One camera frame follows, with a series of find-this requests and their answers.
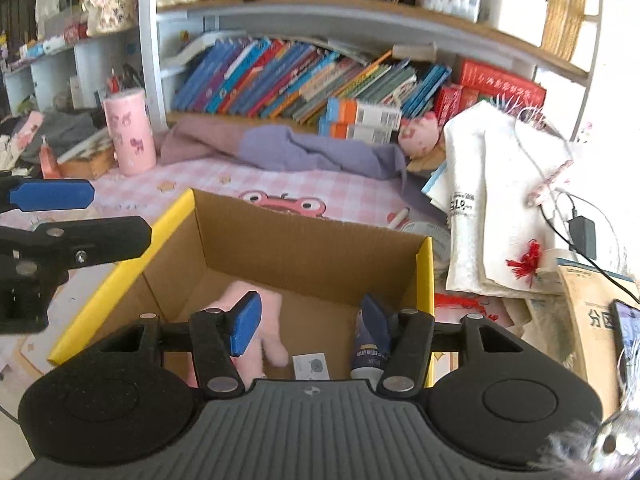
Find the phone screen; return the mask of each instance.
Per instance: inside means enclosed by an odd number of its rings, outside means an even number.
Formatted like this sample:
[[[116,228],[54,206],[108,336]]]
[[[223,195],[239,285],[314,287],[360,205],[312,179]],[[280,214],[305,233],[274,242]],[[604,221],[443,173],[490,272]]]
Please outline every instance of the phone screen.
[[[623,354],[620,359],[620,374],[626,381],[626,359],[631,355],[636,338],[640,338],[640,310],[629,306],[620,300],[611,303],[616,329],[616,351]]]

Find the pink cup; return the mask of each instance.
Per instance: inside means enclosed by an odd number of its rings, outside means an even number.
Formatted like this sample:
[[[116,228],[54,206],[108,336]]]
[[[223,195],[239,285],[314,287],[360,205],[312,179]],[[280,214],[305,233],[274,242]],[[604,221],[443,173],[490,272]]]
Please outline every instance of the pink cup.
[[[154,167],[156,147],[145,111],[145,91],[125,90],[105,99],[102,106],[122,174],[135,175]]]

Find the wooden shelf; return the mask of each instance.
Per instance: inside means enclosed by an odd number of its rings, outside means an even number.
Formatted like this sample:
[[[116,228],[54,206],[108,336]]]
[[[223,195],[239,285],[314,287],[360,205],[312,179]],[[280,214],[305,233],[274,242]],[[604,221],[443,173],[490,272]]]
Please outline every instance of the wooden shelf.
[[[586,85],[589,74],[570,62],[530,43],[456,16],[381,0],[200,0],[158,9],[159,22],[215,16],[220,28],[240,28],[257,34],[293,33],[345,41],[350,44],[424,44],[482,60],[507,56],[540,66]]]
[[[268,126],[270,124],[278,124],[280,126],[289,126],[297,134],[317,134],[318,130],[314,126],[305,126],[298,124],[288,119],[249,119],[246,117],[234,116],[234,115],[215,115],[215,114],[200,114],[197,112],[168,112],[166,115],[166,122],[168,124],[177,123],[183,117],[190,116],[206,116],[216,117],[229,123],[242,124],[243,126]]]

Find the gray ridged panel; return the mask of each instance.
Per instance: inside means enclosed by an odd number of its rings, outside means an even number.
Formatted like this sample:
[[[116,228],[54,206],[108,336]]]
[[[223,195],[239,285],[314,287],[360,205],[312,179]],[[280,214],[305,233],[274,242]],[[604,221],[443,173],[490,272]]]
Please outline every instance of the gray ridged panel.
[[[258,381],[209,402],[187,434],[139,462],[79,468],[38,460],[20,480],[559,480],[501,471],[449,449],[409,402],[364,381]]]

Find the circular cover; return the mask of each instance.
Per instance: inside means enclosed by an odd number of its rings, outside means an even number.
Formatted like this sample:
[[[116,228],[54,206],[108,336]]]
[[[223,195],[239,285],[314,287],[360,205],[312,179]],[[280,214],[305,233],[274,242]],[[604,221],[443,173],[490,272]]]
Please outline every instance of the circular cover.
[[[514,355],[494,353],[447,374],[431,389],[426,412],[463,454],[520,469],[540,460],[549,434],[601,408],[594,391],[560,365]]]
[[[36,457],[109,465],[166,446],[193,412],[191,389],[178,376],[126,352],[96,352],[38,380],[18,419]]]

